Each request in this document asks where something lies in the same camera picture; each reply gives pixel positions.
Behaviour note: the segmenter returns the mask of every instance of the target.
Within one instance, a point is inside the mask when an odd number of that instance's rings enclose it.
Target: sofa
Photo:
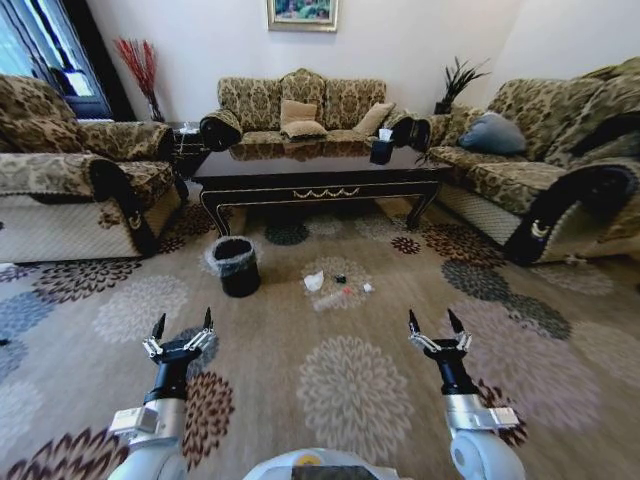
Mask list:
[[[220,109],[201,120],[200,131],[205,146],[213,151],[238,144],[294,143],[280,134],[280,107],[283,100],[295,100],[318,106],[316,121],[328,131],[325,143],[362,143],[367,137],[352,128],[385,97],[382,80],[329,79],[304,68],[280,79],[225,77],[218,82]],[[405,145],[417,130],[416,120],[395,107],[383,127],[393,129],[397,145]]]
[[[57,92],[0,75],[0,262],[148,256],[187,190],[155,122],[81,123]]]
[[[629,128],[640,59],[571,80],[511,80],[487,110],[520,128],[526,151],[457,146],[483,109],[428,117],[427,155],[453,167],[438,202],[523,265],[640,250],[640,130]]]

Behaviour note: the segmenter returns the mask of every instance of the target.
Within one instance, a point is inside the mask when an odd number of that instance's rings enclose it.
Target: trash can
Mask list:
[[[218,274],[222,289],[230,297],[241,298],[260,286],[260,274],[253,243],[246,237],[222,237],[211,247],[207,262]]]

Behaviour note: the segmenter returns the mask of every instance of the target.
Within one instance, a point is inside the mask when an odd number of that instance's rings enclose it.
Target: tissue box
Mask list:
[[[391,160],[391,154],[393,153],[393,140],[385,142],[384,140],[374,140],[371,144],[371,163],[378,165],[384,165]]]

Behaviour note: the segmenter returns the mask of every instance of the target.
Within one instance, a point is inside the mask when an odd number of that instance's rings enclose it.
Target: picture frame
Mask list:
[[[269,30],[338,31],[340,0],[266,0]]]

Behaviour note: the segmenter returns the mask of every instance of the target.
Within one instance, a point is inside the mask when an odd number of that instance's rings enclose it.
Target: table leg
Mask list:
[[[428,193],[425,193],[420,196],[416,204],[411,209],[409,216],[407,216],[407,229],[415,230],[416,228],[418,228],[418,225],[420,223],[420,217],[422,216],[424,211],[427,209],[427,207],[431,205],[431,202],[433,202],[435,198],[438,196],[438,192],[440,192],[440,187],[441,187],[440,183],[438,183],[437,185],[433,185],[433,187]]]
[[[214,225],[218,229],[219,235],[221,237],[231,235],[231,227],[229,227],[229,222],[225,220],[220,211],[220,209],[222,208],[222,204],[220,203],[220,201],[209,192],[202,192],[200,194],[200,201],[202,202],[202,206],[204,207],[204,209],[213,220]]]

